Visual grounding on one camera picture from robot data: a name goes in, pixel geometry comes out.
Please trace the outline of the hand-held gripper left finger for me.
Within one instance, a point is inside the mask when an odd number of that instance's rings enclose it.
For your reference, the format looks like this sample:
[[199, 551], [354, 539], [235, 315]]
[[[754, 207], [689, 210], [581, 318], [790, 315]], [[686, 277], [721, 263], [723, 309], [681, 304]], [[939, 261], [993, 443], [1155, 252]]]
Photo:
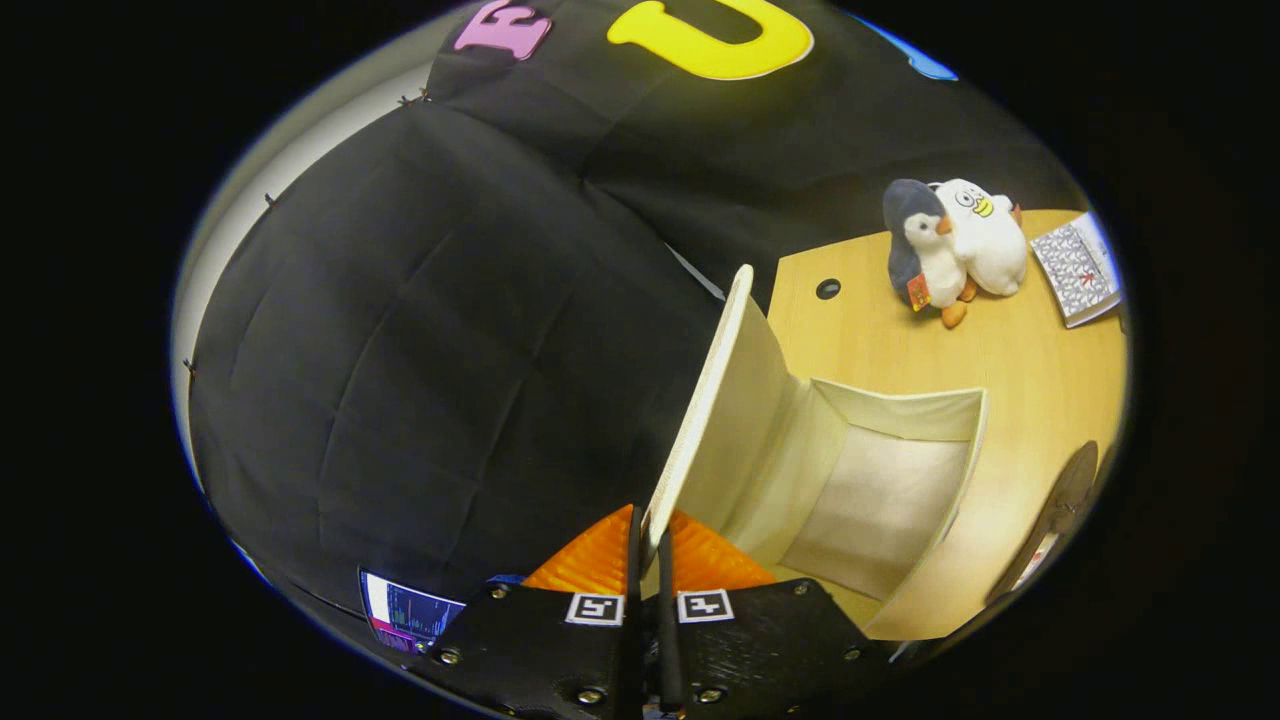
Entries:
[[490, 582], [415, 664], [490, 719], [637, 719], [640, 509], [594, 521], [520, 583]]

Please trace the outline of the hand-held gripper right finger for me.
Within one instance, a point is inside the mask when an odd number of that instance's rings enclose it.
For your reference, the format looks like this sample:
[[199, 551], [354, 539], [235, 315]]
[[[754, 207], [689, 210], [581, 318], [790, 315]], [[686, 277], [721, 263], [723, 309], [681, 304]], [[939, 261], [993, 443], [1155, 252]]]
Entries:
[[890, 652], [809, 577], [781, 579], [676, 512], [660, 538], [658, 696], [681, 719], [837, 719]]

